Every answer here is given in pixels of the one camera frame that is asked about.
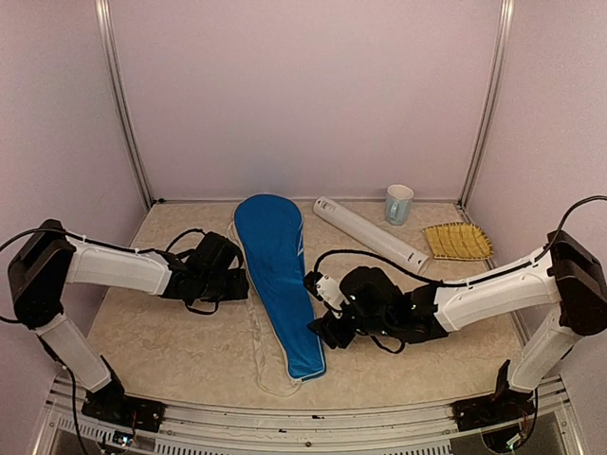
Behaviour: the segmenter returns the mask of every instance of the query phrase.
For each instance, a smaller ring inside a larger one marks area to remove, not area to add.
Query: blue cloth
[[[297,206],[270,194],[250,197],[234,213],[248,273],[283,345],[288,373],[307,380],[326,366],[321,341],[306,327],[314,312],[304,288],[302,226]]]

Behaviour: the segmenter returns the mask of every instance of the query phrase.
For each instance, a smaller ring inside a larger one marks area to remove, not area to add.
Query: woven placemat
[[[493,255],[487,235],[472,223],[447,223],[423,229],[435,259],[482,261]]]

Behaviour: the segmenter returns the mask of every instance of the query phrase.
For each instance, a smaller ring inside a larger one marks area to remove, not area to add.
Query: white mug
[[[414,191],[404,185],[391,185],[386,194],[386,221],[391,225],[400,226],[405,223]]]

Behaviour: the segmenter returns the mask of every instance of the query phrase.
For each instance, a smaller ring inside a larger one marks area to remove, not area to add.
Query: white wall
[[[0,243],[47,217],[126,243],[143,217],[112,102],[92,1],[0,2]],[[0,314],[12,317],[0,257]],[[85,331],[101,290],[70,286]],[[55,367],[35,336],[0,323],[0,452],[28,451]]]
[[[506,73],[470,212],[500,264],[542,246],[576,200],[607,193],[607,3],[517,2]],[[565,225],[607,266],[607,204]],[[528,313],[533,329],[543,312]],[[583,340],[561,373],[590,453],[607,443],[607,334]]]
[[[155,197],[456,199],[501,2],[112,2]]]

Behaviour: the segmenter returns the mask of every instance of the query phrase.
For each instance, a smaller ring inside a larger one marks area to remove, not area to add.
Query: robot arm
[[[492,425],[509,414],[518,418],[544,376],[573,346],[607,328],[607,285],[599,261],[566,232],[548,237],[555,235],[546,254],[539,248],[484,274],[406,293],[379,268],[358,267],[339,283],[311,272],[304,284],[329,311],[308,327],[330,348],[346,348],[356,335],[394,337],[404,346],[447,337],[481,319],[552,304],[521,354],[500,370],[496,392],[454,405],[460,429]]]
[[[230,268],[234,260],[236,268]],[[248,294],[242,252],[234,243],[208,232],[197,248],[174,255],[166,251],[103,246],[64,231],[46,220],[9,264],[9,284],[17,319],[33,330],[46,350],[71,370],[88,390],[85,415],[118,425],[157,431],[161,403],[128,397],[107,364],[64,313],[65,283],[116,286],[184,300],[241,300]]]

